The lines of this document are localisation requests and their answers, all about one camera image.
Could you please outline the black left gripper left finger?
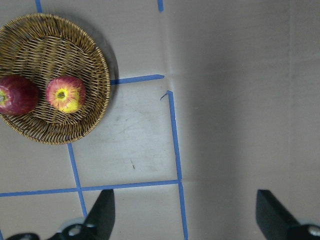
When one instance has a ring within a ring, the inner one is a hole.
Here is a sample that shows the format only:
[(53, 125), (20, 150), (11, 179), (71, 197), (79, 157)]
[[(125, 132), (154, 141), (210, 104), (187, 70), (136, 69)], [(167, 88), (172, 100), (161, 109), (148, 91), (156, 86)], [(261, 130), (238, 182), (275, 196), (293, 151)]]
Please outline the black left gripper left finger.
[(116, 219), (115, 195), (112, 189), (102, 190), (82, 223), (74, 223), (57, 232), (54, 240), (108, 240)]

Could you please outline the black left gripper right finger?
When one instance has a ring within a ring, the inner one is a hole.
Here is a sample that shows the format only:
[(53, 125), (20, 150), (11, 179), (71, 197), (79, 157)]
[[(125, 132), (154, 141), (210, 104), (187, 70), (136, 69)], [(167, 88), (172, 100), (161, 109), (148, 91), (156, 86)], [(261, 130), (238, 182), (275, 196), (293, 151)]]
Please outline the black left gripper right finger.
[(270, 190), (256, 193), (255, 220), (267, 240), (318, 240), (320, 226), (300, 223)]

